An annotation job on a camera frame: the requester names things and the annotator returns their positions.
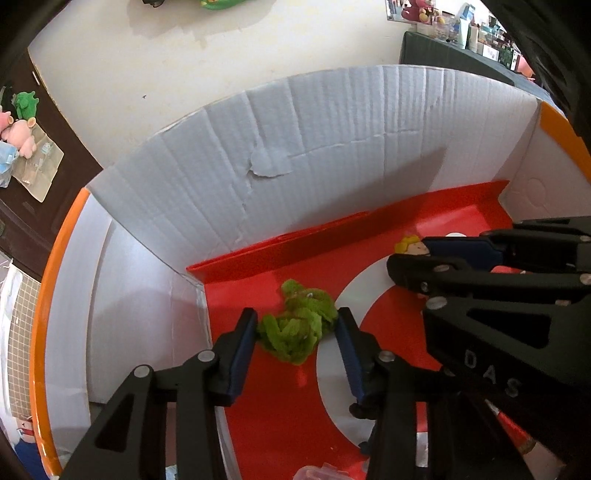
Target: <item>brown wooden door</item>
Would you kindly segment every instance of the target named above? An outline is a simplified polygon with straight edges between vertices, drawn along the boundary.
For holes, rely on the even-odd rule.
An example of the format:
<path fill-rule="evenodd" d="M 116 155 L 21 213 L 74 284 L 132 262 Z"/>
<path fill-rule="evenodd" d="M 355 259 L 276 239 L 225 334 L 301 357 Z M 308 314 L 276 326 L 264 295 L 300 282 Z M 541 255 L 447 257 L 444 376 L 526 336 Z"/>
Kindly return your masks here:
<path fill-rule="evenodd" d="M 35 90 L 39 98 L 37 123 L 61 148 L 64 158 L 42 203 L 14 178 L 7 188 L 0 188 L 0 230 L 4 227 L 0 249 L 12 257 L 18 267 L 40 280 L 53 242 L 76 195 L 102 168 L 62 117 L 34 71 L 25 53 L 9 81 L 15 93 Z"/>

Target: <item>doll face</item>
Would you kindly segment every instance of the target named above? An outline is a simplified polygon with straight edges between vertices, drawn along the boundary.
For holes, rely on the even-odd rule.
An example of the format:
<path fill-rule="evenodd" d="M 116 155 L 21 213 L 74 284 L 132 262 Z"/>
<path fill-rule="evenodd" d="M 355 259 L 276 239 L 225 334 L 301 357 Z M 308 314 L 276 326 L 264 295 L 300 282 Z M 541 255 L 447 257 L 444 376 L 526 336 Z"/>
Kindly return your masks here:
<path fill-rule="evenodd" d="M 410 244 L 406 251 L 407 255 L 428 255 L 429 249 L 423 242 Z"/>

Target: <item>red surface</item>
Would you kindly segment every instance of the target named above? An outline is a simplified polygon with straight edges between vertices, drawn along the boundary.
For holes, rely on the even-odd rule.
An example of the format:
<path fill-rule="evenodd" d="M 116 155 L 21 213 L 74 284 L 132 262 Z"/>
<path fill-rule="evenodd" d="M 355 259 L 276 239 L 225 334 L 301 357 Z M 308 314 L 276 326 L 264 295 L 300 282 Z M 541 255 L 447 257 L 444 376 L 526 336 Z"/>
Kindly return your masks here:
<path fill-rule="evenodd" d="M 213 338 L 233 329 L 245 306 L 254 307 L 259 315 L 281 311 L 278 289 L 288 278 L 327 290 L 336 299 L 357 274 L 392 254 L 404 235 L 477 235 L 510 227 L 509 217 L 496 200 L 504 185 L 481 184 L 421 195 L 193 267 L 191 272 L 198 277 L 226 279 L 205 285 Z M 363 229 L 370 235 L 359 233 Z M 347 244 L 343 236 L 354 242 Z M 304 251 L 313 255 L 303 258 L 303 245 L 310 246 Z M 249 271 L 257 274 L 249 276 Z M 393 287 L 372 306 L 362 329 L 412 364 L 437 368 L 425 350 L 419 315 L 423 302 Z M 419 412 L 423 429 L 424 408 Z M 226 414 L 243 480 L 291 480 L 302 466 L 325 462 L 348 471 L 355 480 L 365 477 L 361 472 L 365 458 L 333 425 L 322 405 L 315 354 L 294 367 L 257 346 L 243 394 Z"/>

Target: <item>white lettering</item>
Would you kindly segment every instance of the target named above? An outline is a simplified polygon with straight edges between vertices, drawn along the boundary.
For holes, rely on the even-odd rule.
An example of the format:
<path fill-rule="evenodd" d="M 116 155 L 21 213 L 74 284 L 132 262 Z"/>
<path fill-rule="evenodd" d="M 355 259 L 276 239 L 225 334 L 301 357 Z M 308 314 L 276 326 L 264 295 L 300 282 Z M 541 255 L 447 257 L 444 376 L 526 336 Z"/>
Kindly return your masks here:
<path fill-rule="evenodd" d="M 519 395 L 519 390 L 517 389 L 521 385 L 521 382 L 516 378 L 510 378 L 509 380 L 507 380 L 507 388 L 505 389 L 505 393 L 509 395 L 511 398 L 515 398 L 517 395 Z"/>
<path fill-rule="evenodd" d="M 484 372 L 484 375 L 482 375 L 482 377 L 488 378 L 493 385 L 496 385 L 495 366 L 491 365 L 488 369 L 486 369 L 486 372 Z"/>
<path fill-rule="evenodd" d="M 473 351 L 466 350 L 466 355 L 464 356 L 464 364 L 468 368 L 476 367 L 476 354 Z"/>

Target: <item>dark green tablecloth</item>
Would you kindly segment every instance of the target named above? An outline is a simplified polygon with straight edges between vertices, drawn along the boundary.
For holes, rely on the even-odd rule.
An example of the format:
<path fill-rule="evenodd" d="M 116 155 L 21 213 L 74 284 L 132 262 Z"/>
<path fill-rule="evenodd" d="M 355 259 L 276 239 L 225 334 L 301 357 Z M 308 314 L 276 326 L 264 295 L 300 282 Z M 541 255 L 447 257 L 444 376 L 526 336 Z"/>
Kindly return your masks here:
<path fill-rule="evenodd" d="M 471 50 L 434 40 L 419 33 L 404 34 L 400 63 L 442 67 L 482 75 L 531 93 L 558 110 L 550 94 L 523 75 L 512 72 L 497 61 L 484 58 Z"/>

